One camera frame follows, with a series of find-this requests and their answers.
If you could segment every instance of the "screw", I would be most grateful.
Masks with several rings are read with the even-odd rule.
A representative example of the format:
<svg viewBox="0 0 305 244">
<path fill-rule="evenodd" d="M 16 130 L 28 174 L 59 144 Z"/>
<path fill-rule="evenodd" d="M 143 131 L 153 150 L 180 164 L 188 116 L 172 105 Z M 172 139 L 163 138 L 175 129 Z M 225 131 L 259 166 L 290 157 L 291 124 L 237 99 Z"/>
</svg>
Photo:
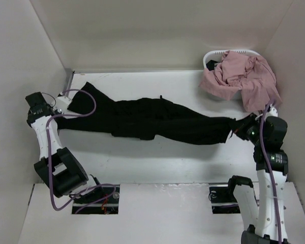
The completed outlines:
<svg viewBox="0 0 305 244">
<path fill-rule="evenodd" d="M 114 192 L 113 198 L 114 199 L 119 199 L 120 198 L 120 193 L 119 192 Z"/>
</svg>

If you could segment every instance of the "white plastic basket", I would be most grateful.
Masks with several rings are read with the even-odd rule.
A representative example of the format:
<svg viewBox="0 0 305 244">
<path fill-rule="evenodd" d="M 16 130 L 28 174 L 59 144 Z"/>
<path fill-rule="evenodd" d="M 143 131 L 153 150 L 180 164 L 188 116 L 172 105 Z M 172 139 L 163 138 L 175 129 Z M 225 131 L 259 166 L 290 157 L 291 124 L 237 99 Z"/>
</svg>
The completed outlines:
<svg viewBox="0 0 305 244">
<path fill-rule="evenodd" d="M 235 51 L 238 52 L 240 54 L 244 54 L 246 56 L 256 56 L 259 55 L 256 51 L 252 51 L 252 50 L 248 50 L 248 49 L 229 49 L 231 51 Z M 226 52 L 228 50 L 215 50 L 215 51 L 211 51 L 208 52 L 204 57 L 203 57 L 203 66 L 206 69 L 207 66 L 206 64 L 210 61 L 210 60 L 214 60 L 217 62 L 220 62 L 222 60 L 222 56 L 224 54 L 224 52 Z M 210 98 L 214 99 L 214 100 L 224 100 L 222 98 L 216 97 L 212 94 L 208 94 Z M 240 91 L 238 91 L 232 98 L 232 100 L 240 100 L 242 99 L 242 96 L 240 94 Z"/>
</svg>

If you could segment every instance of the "black wire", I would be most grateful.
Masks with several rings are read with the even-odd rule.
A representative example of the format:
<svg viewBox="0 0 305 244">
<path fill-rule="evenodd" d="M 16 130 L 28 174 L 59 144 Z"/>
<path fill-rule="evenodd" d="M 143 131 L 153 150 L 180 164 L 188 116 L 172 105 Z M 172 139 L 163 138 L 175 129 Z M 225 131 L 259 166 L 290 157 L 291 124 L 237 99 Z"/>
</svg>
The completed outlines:
<svg viewBox="0 0 305 244">
<path fill-rule="evenodd" d="M 52 96 L 49 93 L 42 93 L 42 94 L 48 95 L 48 96 L 50 96 L 50 97 L 52 97 L 54 99 L 54 105 L 52 105 L 52 108 L 53 108 L 56 105 L 56 99 L 54 98 L 54 96 Z"/>
</svg>

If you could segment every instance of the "white laundry basket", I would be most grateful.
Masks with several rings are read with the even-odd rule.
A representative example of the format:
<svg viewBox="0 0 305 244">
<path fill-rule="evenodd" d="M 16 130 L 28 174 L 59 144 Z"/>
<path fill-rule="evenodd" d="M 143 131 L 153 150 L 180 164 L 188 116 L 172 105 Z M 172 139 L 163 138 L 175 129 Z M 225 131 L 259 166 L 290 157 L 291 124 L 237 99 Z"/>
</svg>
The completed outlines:
<svg viewBox="0 0 305 244">
<path fill-rule="evenodd" d="M 248 50 L 248 49 L 229 49 L 231 51 L 235 51 L 235 52 L 238 52 L 240 54 L 244 54 L 246 56 L 256 56 L 256 55 L 259 55 L 256 51 L 252 51 L 252 50 Z M 215 50 L 215 51 L 211 51 L 211 52 L 208 52 L 204 57 L 203 57 L 203 66 L 204 68 L 206 69 L 207 66 L 206 64 L 210 61 L 210 60 L 214 60 L 214 61 L 217 61 L 217 62 L 220 62 L 222 60 L 222 56 L 224 54 L 224 52 L 226 52 L 228 50 Z M 208 96 L 211 98 L 211 99 L 214 99 L 214 100 L 224 100 L 222 98 L 219 98 L 219 97 L 216 97 L 212 94 L 208 94 Z M 242 99 L 242 96 L 241 96 L 241 93 L 240 91 L 238 91 L 232 98 L 232 100 L 240 100 Z"/>
</svg>

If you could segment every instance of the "white floor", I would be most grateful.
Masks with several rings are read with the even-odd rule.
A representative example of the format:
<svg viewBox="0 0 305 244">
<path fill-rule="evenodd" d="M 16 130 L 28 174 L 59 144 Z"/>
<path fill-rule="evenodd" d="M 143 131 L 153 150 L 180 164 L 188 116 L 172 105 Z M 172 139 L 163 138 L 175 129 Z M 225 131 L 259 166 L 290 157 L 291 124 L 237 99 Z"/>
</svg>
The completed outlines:
<svg viewBox="0 0 305 244">
<path fill-rule="evenodd" d="M 202 71 L 75 74 L 71 88 L 81 89 L 90 82 L 116 101 L 162 95 L 208 116 L 247 115 L 241 101 L 210 99 L 198 87 L 201 77 Z M 226 144 L 204 146 L 160 136 L 140 141 L 67 130 L 60 132 L 60 138 L 85 170 L 103 183 L 227 182 L 235 174 L 257 181 L 253 145 L 235 135 Z"/>
<path fill-rule="evenodd" d="M 208 194 L 207 184 L 122 184 L 118 215 L 77 216 L 71 205 L 55 212 L 48 188 L 37 184 L 19 244 L 239 244 L 241 216 L 213 215 Z M 305 215 L 293 183 L 286 183 L 284 198 L 289 242 L 305 244 Z"/>
</svg>

